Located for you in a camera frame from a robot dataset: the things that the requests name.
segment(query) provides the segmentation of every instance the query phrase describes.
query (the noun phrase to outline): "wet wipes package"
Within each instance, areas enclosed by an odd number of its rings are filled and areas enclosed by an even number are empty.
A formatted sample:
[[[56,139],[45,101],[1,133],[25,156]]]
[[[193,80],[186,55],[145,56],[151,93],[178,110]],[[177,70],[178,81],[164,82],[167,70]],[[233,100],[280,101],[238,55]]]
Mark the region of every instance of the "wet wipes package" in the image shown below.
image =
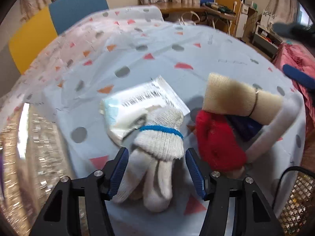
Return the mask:
[[[167,105],[180,109],[184,116],[190,113],[171,86],[159,76],[102,99],[101,113],[109,137],[120,146],[125,136],[145,123],[148,112]]]

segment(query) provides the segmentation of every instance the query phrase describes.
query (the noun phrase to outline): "pink fabric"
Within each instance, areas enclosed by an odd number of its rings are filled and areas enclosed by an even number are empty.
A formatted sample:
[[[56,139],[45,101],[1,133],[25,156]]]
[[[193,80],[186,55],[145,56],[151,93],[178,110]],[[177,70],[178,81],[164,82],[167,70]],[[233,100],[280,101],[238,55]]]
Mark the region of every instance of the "pink fabric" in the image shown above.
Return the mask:
[[[288,64],[293,66],[305,74],[315,78],[315,58],[301,44],[283,43],[273,61],[273,64],[283,70],[283,66]],[[306,135],[315,128],[315,108],[312,106],[311,96],[305,87],[292,81],[294,87],[303,94],[306,112]]]

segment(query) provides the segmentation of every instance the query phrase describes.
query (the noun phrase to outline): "tablecloth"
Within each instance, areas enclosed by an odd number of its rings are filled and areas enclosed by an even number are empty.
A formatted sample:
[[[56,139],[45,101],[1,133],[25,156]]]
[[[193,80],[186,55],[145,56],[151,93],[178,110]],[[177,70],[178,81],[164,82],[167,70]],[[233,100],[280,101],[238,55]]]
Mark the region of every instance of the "tablecloth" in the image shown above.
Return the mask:
[[[101,99],[161,75],[191,111],[180,131],[184,148],[197,150],[192,131],[209,73],[282,96],[296,91],[292,81],[264,57],[219,30],[164,22],[154,6],[120,8],[88,16],[41,52],[7,95],[0,128],[23,102],[34,104],[39,114],[59,126],[77,177],[85,177],[113,159],[119,149],[107,136],[99,112]],[[130,151],[136,134],[123,142]],[[303,108],[273,148],[247,166],[247,174],[269,202],[281,173],[300,163],[304,141]],[[284,180],[276,215],[293,183],[294,178]],[[142,201],[107,202],[115,234],[198,235],[208,203],[197,196],[184,159],[174,165],[173,192],[168,210],[159,214],[147,211]],[[231,198],[227,233],[233,227],[233,202]]]

